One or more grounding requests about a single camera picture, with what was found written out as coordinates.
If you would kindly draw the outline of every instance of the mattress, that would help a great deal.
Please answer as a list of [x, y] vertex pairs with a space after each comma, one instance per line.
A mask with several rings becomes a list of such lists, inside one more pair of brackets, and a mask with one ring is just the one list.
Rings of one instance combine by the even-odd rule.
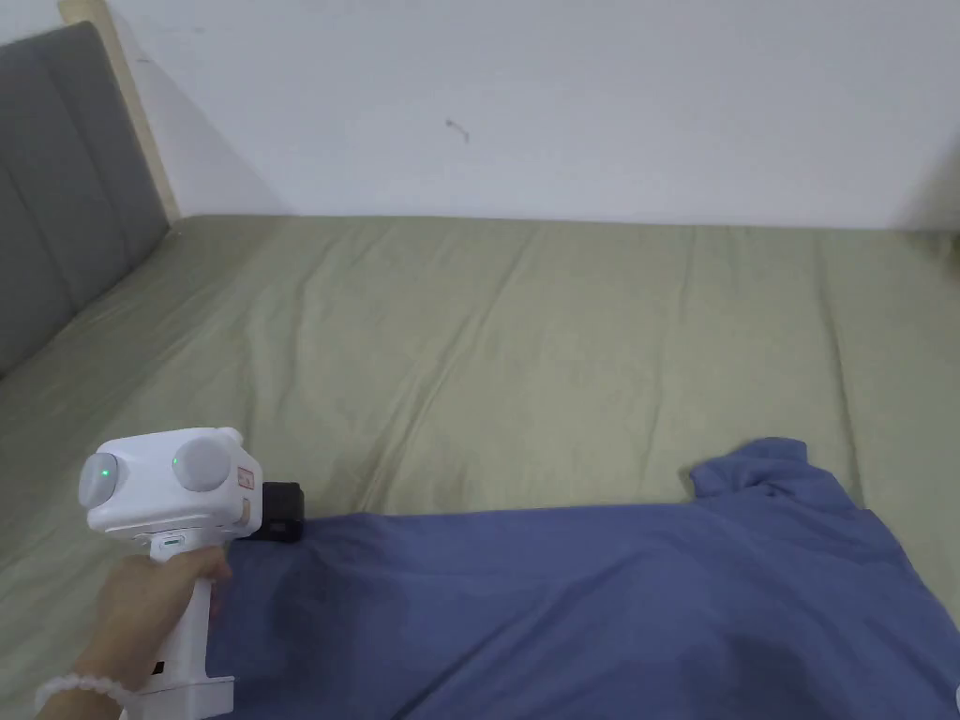
[[960, 273], [946, 238], [197, 217], [0, 382], [4, 714], [67, 669], [109, 565], [77, 473], [232, 425], [307, 513], [684, 502], [804, 440], [960, 617]]

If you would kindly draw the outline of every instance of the hand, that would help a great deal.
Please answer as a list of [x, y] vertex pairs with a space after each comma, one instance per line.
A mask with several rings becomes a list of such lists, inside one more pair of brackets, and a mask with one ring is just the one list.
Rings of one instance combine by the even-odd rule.
[[74, 672], [139, 690], [153, 672], [160, 645], [190, 603], [194, 583], [228, 577], [230, 568], [219, 547], [182, 553], [163, 564], [142, 555], [124, 558], [100, 590], [93, 639]]

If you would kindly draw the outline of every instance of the upholstered headboard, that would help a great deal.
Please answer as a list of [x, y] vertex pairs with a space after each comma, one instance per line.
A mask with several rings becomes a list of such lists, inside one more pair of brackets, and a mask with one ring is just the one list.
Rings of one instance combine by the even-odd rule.
[[0, 47], [0, 376], [166, 230], [93, 25]]

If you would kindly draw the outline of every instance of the blue t-shirt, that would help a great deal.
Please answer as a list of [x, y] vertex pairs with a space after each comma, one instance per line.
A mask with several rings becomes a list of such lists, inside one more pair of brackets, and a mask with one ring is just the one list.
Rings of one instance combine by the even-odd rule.
[[240, 542], [210, 676], [237, 720], [958, 717], [960, 635], [803, 443], [697, 499], [312, 520]]

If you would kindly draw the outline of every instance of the white handheld device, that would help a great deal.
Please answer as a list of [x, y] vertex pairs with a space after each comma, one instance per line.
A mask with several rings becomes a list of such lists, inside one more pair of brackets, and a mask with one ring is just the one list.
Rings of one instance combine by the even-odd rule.
[[[256, 532], [263, 470], [231, 427], [195, 427], [100, 445], [84, 463], [80, 502], [94, 530], [174, 555]], [[193, 597], [156, 659], [154, 674], [128, 708], [130, 720], [202, 720], [233, 710], [233, 678], [206, 676], [210, 583]]]

